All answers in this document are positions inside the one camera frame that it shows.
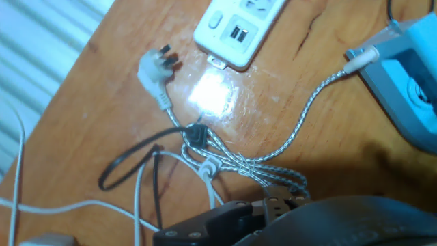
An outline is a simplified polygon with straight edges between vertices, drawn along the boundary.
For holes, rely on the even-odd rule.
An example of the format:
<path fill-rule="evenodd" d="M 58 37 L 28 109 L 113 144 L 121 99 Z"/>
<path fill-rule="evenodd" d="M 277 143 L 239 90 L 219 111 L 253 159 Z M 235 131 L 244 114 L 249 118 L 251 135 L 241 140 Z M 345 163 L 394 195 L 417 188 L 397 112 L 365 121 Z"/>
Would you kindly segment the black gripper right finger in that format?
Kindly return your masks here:
<path fill-rule="evenodd" d="M 398 200 L 334 197 L 295 208 L 243 245 L 435 245 L 436 215 Z"/>

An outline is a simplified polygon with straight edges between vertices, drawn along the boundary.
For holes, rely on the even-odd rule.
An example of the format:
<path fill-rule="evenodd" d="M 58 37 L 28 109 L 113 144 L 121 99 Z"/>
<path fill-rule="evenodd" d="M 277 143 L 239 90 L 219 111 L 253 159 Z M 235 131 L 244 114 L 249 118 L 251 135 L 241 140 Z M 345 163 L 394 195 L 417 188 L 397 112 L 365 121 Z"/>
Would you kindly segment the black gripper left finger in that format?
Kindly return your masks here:
<path fill-rule="evenodd" d="M 264 189 L 255 202 L 231 201 L 153 235 L 156 246 L 241 245 L 285 213 L 309 203 L 309 197 L 284 186 Z"/>

